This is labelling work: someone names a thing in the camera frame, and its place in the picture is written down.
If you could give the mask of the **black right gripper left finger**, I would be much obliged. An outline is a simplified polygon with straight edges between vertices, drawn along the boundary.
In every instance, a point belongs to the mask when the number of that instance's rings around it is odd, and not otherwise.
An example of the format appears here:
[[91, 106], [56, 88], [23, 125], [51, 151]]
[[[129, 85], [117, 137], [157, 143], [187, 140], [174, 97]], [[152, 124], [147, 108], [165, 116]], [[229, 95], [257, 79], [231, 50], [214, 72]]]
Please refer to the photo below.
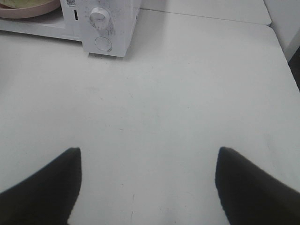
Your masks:
[[66, 225], [82, 184], [80, 148], [69, 148], [0, 194], [2, 225]]

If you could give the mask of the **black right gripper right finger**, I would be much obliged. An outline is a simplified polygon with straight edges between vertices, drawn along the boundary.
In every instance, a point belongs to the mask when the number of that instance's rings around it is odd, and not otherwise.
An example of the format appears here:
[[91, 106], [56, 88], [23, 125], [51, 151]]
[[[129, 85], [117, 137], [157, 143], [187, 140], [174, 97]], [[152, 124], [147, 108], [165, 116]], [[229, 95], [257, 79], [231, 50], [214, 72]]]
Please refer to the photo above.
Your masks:
[[300, 194], [236, 150], [219, 149], [215, 185], [231, 225], [298, 225]]

